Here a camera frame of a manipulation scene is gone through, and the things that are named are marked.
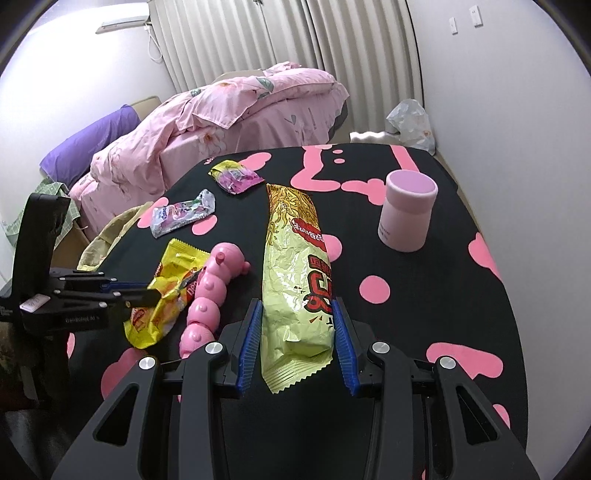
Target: wall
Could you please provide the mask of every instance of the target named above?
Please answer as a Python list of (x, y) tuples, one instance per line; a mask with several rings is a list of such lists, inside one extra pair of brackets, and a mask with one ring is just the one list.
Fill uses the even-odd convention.
[(41, 180), (39, 162), (59, 143), (124, 103), (175, 93), (164, 63), (148, 56), (143, 28), (95, 34), (104, 21), (147, 11), (147, 4), (135, 3), (74, 12), (34, 28), (20, 45), (0, 77), (6, 222), (16, 218)]
[(550, 479), (591, 423), (591, 79), (533, 1), (481, 0), (481, 28), (469, 16), (475, 3), (408, 0), (439, 150), (517, 318), (527, 451)]

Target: pink lid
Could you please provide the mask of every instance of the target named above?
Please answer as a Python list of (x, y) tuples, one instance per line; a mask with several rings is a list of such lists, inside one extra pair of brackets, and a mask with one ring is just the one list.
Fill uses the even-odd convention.
[(394, 170), (386, 177), (386, 198), (393, 207), (408, 213), (424, 213), (437, 197), (435, 181), (419, 171)]

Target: silver screw head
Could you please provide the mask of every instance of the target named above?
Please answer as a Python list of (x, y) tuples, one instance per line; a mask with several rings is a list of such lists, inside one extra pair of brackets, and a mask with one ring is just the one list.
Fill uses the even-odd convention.
[(205, 351), (210, 355), (214, 355), (223, 350), (223, 345), (220, 342), (211, 342), (205, 346)]
[(153, 356), (145, 356), (139, 361), (139, 367), (142, 370), (150, 370), (154, 365), (156, 365), (156, 360)]
[(386, 342), (375, 342), (371, 348), (376, 353), (388, 353), (390, 351), (390, 346)]
[(442, 357), (439, 364), (448, 370), (453, 370), (456, 367), (456, 361), (450, 356)]

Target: pink container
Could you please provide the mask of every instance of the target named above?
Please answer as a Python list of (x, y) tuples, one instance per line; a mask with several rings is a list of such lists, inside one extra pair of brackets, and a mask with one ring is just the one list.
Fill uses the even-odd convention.
[(379, 219), (380, 240), (399, 252), (419, 250), (427, 238), (436, 197), (437, 184), (425, 174), (413, 170), (390, 172)]

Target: pillow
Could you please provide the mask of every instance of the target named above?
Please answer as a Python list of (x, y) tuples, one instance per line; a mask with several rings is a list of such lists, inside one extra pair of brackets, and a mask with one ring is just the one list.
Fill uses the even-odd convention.
[(138, 114), (129, 105), (124, 105), (63, 141), (41, 160), (40, 166), (53, 181), (64, 183), (71, 189), (89, 171), (95, 153), (138, 125)]

